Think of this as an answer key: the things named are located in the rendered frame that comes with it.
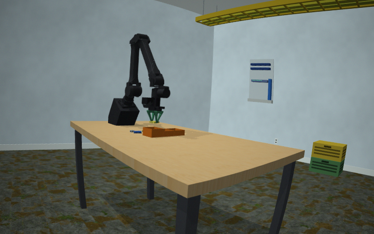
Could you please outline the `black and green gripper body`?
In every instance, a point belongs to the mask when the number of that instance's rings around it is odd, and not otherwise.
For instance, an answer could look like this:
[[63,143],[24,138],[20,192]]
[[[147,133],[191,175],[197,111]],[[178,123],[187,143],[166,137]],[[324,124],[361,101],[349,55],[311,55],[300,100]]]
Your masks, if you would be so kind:
[[162,109],[165,109],[165,107],[155,107],[155,106],[148,107],[148,110],[151,110],[151,111],[162,111]]

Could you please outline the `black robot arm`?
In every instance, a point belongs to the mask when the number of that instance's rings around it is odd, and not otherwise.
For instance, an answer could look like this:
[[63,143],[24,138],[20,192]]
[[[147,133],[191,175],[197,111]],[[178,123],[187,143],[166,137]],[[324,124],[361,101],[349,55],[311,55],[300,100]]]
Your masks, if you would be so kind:
[[[138,81],[138,63],[139,63],[139,49],[141,49],[152,88],[151,96],[143,97],[142,104],[144,108],[149,106],[159,107],[160,98],[168,98],[170,90],[168,86],[164,86],[164,78],[156,66],[152,52],[149,47],[149,36],[144,34],[135,34],[130,40],[131,44],[131,62],[130,62],[130,77],[126,83],[125,96],[119,99],[118,103],[122,108],[135,108],[134,97],[140,97],[142,94],[141,83]],[[136,85],[133,85],[136,84]],[[159,98],[158,98],[159,97]]]

